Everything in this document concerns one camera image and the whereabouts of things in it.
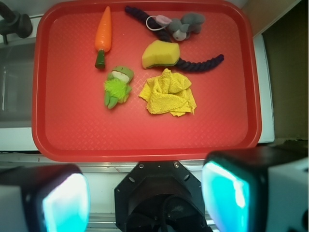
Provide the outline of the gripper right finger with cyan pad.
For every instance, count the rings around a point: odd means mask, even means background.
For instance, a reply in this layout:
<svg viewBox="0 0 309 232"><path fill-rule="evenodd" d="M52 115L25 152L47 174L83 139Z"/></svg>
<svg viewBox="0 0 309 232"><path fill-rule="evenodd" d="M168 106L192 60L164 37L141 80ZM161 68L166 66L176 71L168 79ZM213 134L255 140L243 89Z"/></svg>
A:
<svg viewBox="0 0 309 232"><path fill-rule="evenodd" d="M309 154L304 147L213 151L201 173L205 207L221 232L306 232Z"/></svg>

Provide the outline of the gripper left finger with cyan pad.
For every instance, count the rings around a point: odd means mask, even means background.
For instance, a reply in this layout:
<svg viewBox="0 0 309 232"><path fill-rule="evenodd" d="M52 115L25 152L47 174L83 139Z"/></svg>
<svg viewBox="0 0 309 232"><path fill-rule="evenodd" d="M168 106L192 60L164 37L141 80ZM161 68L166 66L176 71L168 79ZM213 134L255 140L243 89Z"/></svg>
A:
<svg viewBox="0 0 309 232"><path fill-rule="evenodd" d="M2 232L84 232L89 214L89 184L77 165L0 170Z"/></svg>

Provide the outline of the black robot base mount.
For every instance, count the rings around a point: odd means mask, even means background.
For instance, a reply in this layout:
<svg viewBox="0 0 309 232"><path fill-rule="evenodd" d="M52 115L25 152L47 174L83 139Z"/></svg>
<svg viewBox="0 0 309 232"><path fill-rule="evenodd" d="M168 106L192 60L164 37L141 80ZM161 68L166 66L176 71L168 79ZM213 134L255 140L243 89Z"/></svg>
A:
<svg viewBox="0 0 309 232"><path fill-rule="evenodd" d="M115 187L122 232L210 232L201 182L178 161L139 162Z"/></svg>

